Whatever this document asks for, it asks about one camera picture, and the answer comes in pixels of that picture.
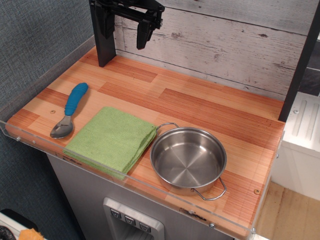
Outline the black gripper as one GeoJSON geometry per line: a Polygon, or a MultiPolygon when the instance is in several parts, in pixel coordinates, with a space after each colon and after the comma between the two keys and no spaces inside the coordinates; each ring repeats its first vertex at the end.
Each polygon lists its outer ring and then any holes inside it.
{"type": "Polygon", "coordinates": [[[162,26],[165,7],[156,0],[95,0],[103,8],[98,10],[102,35],[108,39],[115,30],[115,16],[137,22],[136,48],[142,50],[155,29],[162,26]]]}

